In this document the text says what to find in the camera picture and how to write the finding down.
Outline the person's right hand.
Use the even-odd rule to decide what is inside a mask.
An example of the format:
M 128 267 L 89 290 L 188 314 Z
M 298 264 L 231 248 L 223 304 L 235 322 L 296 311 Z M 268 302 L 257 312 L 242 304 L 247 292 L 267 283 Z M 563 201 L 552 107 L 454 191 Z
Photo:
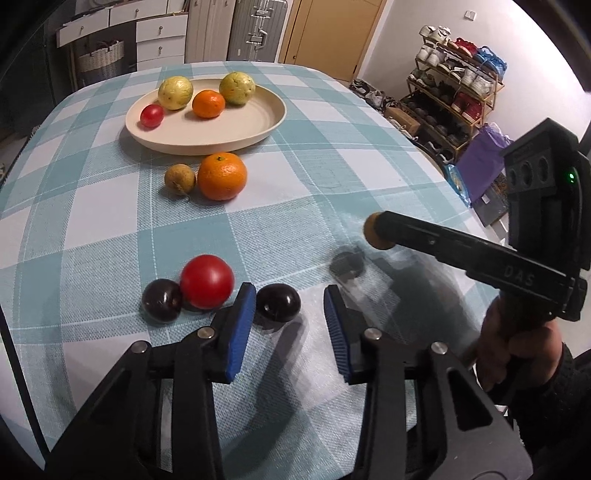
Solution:
M 506 379 L 512 359 L 525 361 L 528 380 L 544 384 L 553 377 L 562 358 L 557 319 L 511 336 L 504 331 L 506 320 L 506 302 L 498 296 L 487 309 L 477 344 L 477 375 L 486 392 Z

